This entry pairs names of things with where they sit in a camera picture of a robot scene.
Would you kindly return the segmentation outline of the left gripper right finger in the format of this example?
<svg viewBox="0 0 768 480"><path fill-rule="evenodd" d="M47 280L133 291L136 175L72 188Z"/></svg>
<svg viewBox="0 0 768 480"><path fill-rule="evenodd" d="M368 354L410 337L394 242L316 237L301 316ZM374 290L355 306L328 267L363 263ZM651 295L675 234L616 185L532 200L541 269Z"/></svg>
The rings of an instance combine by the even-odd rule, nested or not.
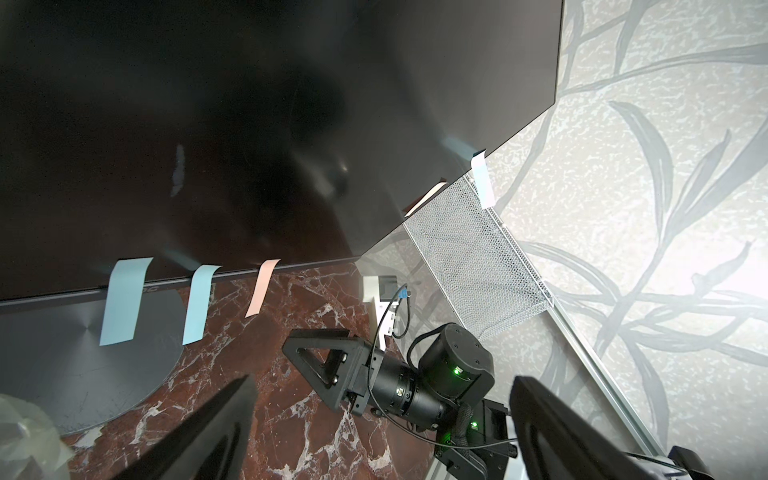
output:
<svg viewBox="0 0 768 480"><path fill-rule="evenodd" d="M509 396L530 479L660 479L618 450L537 379L515 378Z"/></svg>

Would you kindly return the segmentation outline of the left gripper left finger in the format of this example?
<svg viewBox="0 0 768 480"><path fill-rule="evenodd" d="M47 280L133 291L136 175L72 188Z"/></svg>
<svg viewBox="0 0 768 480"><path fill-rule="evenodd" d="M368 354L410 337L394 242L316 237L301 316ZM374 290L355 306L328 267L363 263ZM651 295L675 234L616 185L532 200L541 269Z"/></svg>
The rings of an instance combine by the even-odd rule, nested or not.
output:
<svg viewBox="0 0 768 480"><path fill-rule="evenodd" d="M246 375L230 382L117 479L238 479L258 397Z"/></svg>

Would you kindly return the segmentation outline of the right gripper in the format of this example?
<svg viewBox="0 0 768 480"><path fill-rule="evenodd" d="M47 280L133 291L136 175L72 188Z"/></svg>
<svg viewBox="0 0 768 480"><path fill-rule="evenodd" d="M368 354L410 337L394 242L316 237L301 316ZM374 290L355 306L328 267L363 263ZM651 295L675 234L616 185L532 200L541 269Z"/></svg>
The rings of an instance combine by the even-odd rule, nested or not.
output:
<svg viewBox="0 0 768 480"><path fill-rule="evenodd" d="M352 413L367 407L437 430L447 419L447 404L431 392L417 370L374 349L360 367L360 338L346 329L294 329L283 354L329 408L340 408L350 393Z"/></svg>

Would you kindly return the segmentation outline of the pink sticky note bottom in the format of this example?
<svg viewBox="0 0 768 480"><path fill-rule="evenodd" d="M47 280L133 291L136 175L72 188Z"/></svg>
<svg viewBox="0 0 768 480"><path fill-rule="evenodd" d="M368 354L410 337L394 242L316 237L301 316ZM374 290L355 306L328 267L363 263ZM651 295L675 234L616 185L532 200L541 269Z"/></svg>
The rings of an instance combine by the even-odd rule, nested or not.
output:
<svg viewBox="0 0 768 480"><path fill-rule="evenodd" d="M269 289L272 275L279 262L279 259L270 259L264 261L259 267L253 294L245 313L245 317L256 316L260 313Z"/></svg>

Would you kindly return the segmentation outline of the blue sticky note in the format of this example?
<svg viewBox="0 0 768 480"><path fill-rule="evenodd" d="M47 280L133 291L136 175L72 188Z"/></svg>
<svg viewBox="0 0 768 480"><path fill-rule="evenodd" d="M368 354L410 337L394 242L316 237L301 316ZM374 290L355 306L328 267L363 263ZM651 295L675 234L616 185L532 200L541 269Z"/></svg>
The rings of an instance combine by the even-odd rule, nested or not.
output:
<svg viewBox="0 0 768 480"><path fill-rule="evenodd" d="M183 345L195 343L203 338L213 276L219 268L220 265L201 265L192 276L182 337Z"/></svg>
<svg viewBox="0 0 768 480"><path fill-rule="evenodd" d="M153 258L119 260L109 278L99 345L108 346L134 338L144 281Z"/></svg>

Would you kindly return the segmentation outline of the mesh trash bin with bag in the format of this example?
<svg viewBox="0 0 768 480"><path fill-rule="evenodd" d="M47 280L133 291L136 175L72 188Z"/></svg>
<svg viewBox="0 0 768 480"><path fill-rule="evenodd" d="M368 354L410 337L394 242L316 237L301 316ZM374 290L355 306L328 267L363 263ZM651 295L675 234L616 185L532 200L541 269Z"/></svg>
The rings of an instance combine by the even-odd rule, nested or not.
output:
<svg viewBox="0 0 768 480"><path fill-rule="evenodd" d="M2 479L70 479L73 456L38 406L1 395Z"/></svg>

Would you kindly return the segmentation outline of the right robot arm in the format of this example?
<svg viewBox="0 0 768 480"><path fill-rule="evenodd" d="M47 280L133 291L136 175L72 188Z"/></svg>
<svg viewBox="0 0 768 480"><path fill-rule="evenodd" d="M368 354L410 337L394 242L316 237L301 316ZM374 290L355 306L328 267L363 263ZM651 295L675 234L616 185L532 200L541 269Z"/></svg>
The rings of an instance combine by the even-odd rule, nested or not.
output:
<svg viewBox="0 0 768 480"><path fill-rule="evenodd" d="M370 412L428 442L456 479L501 479L518 455L508 409L488 399L493 358L464 327L424 335L433 342L418 365L387 354L344 329L296 329L282 351L321 400L337 411Z"/></svg>

